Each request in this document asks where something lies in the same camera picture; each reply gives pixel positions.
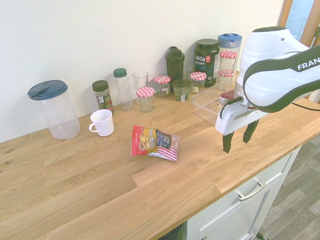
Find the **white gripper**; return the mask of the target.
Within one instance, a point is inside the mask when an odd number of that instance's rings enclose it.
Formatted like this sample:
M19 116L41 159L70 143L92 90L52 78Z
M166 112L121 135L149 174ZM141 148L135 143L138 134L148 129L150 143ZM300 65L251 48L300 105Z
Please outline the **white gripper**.
M222 113L222 117L218 115L215 129L223 135L223 151L227 154L231 150L234 131L248 125L242 139L243 142L247 144L256 130L259 119L267 115L266 112L256 108L249 109L247 105L244 105L241 102L226 105L220 112Z

